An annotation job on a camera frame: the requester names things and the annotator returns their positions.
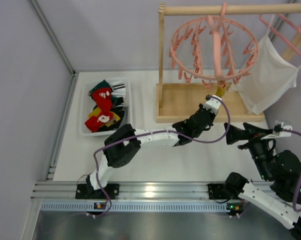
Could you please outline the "yellow bear pattern sock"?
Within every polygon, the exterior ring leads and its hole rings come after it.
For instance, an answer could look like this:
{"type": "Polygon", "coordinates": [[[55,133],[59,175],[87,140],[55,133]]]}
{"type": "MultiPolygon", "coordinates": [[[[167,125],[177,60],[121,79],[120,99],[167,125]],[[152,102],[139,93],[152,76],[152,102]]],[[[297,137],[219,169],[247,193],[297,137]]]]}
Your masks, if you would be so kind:
{"type": "Polygon", "coordinates": [[[217,85],[217,89],[216,89],[216,92],[215,92],[215,95],[219,98],[222,98],[225,94],[225,89],[226,89],[226,85],[220,85],[218,84],[217,85]]]}

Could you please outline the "red sock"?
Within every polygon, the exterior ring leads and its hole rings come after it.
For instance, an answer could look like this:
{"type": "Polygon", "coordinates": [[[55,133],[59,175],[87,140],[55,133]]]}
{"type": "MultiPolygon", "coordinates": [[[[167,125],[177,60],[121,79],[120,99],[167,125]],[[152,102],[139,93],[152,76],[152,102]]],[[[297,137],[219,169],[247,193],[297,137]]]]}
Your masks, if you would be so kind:
{"type": "Polygon", "coordinates": [[[110,131],[110,127],[106,124],[114,117],[112,111],[100,112],[97,116],[92,115],[84,124],[92,132],[105,132],[110,131]]]}
{"type": "Polygon", "coordinates": [[[102,112],[110,112],[112,103],[112,89],[110,87],[99,88],[92,94],[93,100],[102,112]]]}

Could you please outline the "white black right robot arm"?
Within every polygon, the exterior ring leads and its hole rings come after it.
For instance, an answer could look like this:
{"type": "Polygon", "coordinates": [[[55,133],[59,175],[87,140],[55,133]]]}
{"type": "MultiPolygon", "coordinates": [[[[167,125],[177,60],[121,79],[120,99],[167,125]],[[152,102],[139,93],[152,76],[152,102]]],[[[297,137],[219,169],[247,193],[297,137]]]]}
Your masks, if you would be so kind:
{"type": "Polygon", "coordinates": [[[293,133],[290,124],[276,121],[272,129],[263,129],[247,122],[240,129],[224,123],[226,143],[249,150],[262,180],[270,182],[270,189],[279,200],[267,195],[241,174],[231,172],[223,184],[226,194],[246,200],[278,220],[296,240],[301,240],[301,162],[290,150],[275,154],[277,138],[287,138],[293,133]]]}

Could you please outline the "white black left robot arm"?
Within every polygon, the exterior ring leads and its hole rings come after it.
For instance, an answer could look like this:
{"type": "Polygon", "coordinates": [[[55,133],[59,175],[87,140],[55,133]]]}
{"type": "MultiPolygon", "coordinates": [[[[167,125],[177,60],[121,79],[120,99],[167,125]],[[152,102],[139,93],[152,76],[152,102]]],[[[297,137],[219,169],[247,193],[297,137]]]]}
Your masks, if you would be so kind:
{"type": "Polygon", "coordinates": [[[102,150],[94,155],[96,169],[86,178],[90,192],[104,188],[114,169],[126,166],[142,148],[155,146],[179,147],[189,144],[202,132],[208,131],[221,105],[210,99],[199,105],[199,109],[188,119],[174,123],[171,127],[146,130],[135,129],[125,124],[109,136],[102,150]]]}

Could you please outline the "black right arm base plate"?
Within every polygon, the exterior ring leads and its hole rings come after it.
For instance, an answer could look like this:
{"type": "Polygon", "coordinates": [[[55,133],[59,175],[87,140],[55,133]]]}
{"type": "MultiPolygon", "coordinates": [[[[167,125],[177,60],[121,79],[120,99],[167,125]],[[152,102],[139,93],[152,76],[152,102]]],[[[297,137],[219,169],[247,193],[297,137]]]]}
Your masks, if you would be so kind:
{"type": "Polygon", "coordinates": [[[228,193],[223,183],[209,183],[208,195],[210,200],[239,200],[240,198],[228,193]]]}

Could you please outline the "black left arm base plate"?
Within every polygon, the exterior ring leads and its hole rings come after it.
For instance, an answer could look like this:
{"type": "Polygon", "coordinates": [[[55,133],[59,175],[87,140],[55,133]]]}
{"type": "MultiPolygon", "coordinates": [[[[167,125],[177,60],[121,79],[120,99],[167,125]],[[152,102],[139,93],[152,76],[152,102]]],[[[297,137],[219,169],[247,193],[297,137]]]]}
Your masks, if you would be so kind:
{"type": "MultiPolygon", "coordinates": [[[[104,191],[108,194],[111,200],[116,199],[119,195],[119,184],[109,183],[104,191]]],[[[75,199],[77,200],[106,200],[106,194],[101,190],[94,190],[92,186],[87,184],[78,184],[75,192],[75,199]]]]}

